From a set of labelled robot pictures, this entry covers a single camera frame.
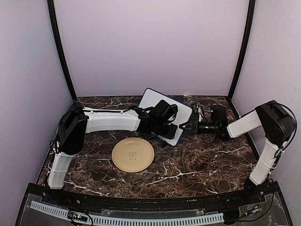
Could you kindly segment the blue framed whiteboard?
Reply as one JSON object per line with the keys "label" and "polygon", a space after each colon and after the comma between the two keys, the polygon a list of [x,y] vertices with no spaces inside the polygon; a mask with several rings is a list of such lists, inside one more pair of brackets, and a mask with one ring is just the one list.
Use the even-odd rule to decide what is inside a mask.
{"label": "blue framed whiteboard", "polygon": [[144,110],[138,130],[153,133],[170,146],[177,146],[183,134],[180,125],[189,121],[192,108],[151,88],[138,105]]}

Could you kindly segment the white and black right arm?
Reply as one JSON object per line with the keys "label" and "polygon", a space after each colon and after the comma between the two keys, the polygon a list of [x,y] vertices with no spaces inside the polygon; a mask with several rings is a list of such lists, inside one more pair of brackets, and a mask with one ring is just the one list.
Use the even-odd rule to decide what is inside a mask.
{"label": "white and black right arm", "polygon": [[180,124],[179,128],[196,135],[214,134],[221,141],[229,141],[259,127],[263,128],[265,145],[246,181],[255,186],[266,181],[296,135],[296,116],[290,108],[275,100],[257,106],[232,123],[228,123],[226,108],[222,105],[211,106],[210,120],[202,113],[202,108],[194,105],[192,119]]}

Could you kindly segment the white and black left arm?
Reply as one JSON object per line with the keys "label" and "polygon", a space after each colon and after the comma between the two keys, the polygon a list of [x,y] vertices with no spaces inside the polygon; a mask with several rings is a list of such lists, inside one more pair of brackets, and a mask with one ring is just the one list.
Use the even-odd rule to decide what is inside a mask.
{"label": "white and black left arm", "polygon": [[131,106],[126,110],[75,107],[69,110],[60,119],[55,137],[49,144],[55,157],[45,180],[45,186],[50,188],[48,198],[56,205],[66,202],[66,194],[60,189],[73,157],[83,148],[87,133],[126,130],[173,139],[178,128],[173,124],[177,113],[177,105]]}

